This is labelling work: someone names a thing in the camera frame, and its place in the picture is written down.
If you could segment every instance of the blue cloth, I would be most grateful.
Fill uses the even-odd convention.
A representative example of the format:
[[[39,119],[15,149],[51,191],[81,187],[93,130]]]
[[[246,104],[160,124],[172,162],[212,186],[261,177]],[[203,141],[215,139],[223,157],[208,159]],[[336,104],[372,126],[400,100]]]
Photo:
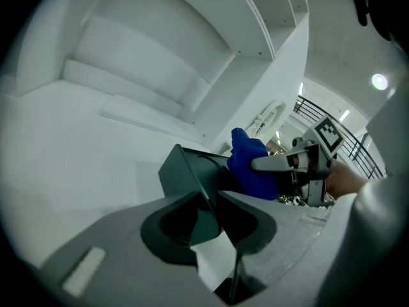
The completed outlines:
[[[272,173],[260,173],[251,169],[251,161],[255,158],[268,156],[265,145],[259,139],[250,139],[243,129],[231,131],[233,149],[228,160],[228,168],[238,179],[243,193],[249,196],[274,200],[279,191]]]

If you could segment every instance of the black metal railing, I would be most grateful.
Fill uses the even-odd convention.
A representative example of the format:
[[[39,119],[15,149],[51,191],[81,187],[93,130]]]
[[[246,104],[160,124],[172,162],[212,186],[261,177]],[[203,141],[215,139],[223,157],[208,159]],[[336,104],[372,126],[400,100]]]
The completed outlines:
[[[376,165],[375,161],[362,145],[362,143],[331,114],[328,114],[324,109],[318,107],[310,100],[301,96],[298,96],[293,111],[312,124],[314,124],[327,114],[331,118],[331,120],[334,121],[337,129],[345,138],[345,142],[340,150],[342,150],[342,152],[344,152],[348,156],[348,158],[353,161],[354,165],[356,165],[360,173],[363,176],[372,179],[381,178],[383,176],[378,165]]]

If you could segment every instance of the ceiling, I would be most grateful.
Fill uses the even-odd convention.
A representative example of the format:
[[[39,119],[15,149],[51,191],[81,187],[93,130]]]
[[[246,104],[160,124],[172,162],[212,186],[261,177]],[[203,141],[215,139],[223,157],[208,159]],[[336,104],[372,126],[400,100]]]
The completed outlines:
[[[338,93],[363,115],[372,118],[387,101],[388,91],[408,73],[408,58],[373,27],[362,27],[352,0],[308,0],[309,49],[305,76]],[[371,77],[389,81],[376,90]]]

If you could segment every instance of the staircase railing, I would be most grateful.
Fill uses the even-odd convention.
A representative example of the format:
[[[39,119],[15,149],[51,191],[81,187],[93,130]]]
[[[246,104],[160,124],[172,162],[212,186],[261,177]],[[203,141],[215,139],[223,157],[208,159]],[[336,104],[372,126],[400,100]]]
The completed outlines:
[[[331,120],[334,121],[336,127],[345,138],[345,142],[342,145],[341,150],[348,156],[354,165],[356,165],[360,173],[369,179],[377,179],[383,176],[378,165],[375,163],[362,143],[331,114],[328,114],[324,109],[318,107],[316,104],[302,96],[298,96],[293,111],[305,118],[310,123],[317,122],[327,114]]]

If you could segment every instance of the human hand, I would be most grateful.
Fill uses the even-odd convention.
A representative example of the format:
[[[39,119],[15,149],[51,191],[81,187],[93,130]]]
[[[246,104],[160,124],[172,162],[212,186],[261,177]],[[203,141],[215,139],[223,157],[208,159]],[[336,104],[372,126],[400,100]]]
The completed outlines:
[[[325,180],[327,192],[338,199],[349,193],[358,193],[368,180],[356,174],[343,162],[332,159],[330,175]]]

